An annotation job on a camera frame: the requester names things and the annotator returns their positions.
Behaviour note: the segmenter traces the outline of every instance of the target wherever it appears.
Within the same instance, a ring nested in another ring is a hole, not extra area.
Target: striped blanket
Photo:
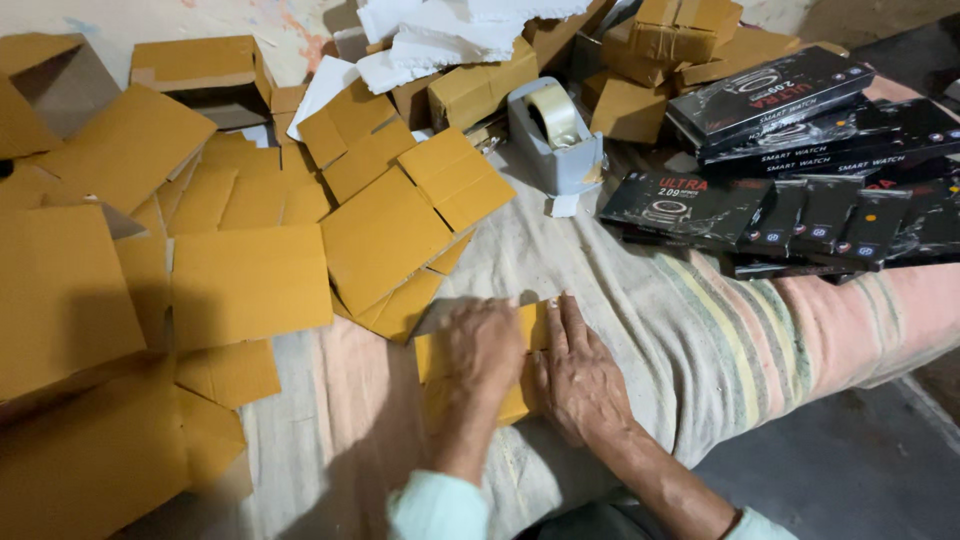
[[[594,217],[615,181],[583,196],[576,217],[552,219],[515,149],[490,160],[518,196],[480,226],[435,306],[465,295],[523,304],[563,290],[576,295],[623,370],[637,420],[688,466],[804,403],[889,380],[960,345],[960,264],[885,271],[840,287],[817,278],[734,282],[708,256],[620,243]],[[265,472],[247,512],[258,536],[285,530],[301,511],[288,532],[380,536],[387,493],[427,457],[415,358],[411,348],[341,318],[309,341],[325,469],[320,501],[304,503],[309,511],[278,504],[291,496],[289,484],[272,487],[274,472],[297,484],[303,474],[272,465],[267,453],[302,460],[304,451],[261,442],[254,470]],[[290,382],[303,383],[304,375]],[[245,410],[245,424],[272,429],[266,416],[257,419],[273,406],[267,402]],[[589,452],[568,448],[541,419],[498,430],[484,477],[490,538],[512,538],[614,486]]]

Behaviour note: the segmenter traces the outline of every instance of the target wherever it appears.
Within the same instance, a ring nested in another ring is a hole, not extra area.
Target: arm
[[[486,536],[490,510],[478,488],[497,411],[523,369],[526,346],[513,304],[472,300],[444,326],[454,388],[430,471],[415,471],[389,501],[393,536],[408,540]]]
[[[564,294],[547,315],[550,351],[534,361],[544,409],[567,441],[586,444],[677,538],[728,534],[738,512],[634,419],[623,374],[576,300]]]

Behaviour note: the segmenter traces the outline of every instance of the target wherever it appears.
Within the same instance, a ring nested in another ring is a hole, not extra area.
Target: clear packing tape roll
[[[544,86],[523,96],[523,105],[540,113],[550,148],[567,148],[580,142],[577,134],[578,112],[566,90],[560,85]]]

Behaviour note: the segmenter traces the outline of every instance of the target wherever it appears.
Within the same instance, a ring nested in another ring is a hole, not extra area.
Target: wrinkled hand
[[[450,313],[446,326],[460,389],[499,406],[519,382],[526,354],[515,303],[470,299]]]
[[[574,447],[636,426],[623,373],[577,301],[566,294],[547,306],[550,350],[534,353],[546,415]]]

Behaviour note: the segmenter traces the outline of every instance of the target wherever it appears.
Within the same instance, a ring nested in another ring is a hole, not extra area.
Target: gray floor
[[[727,441],[695,469],[799,538],[960,538],[960,437],[912,380],[849,390]]]

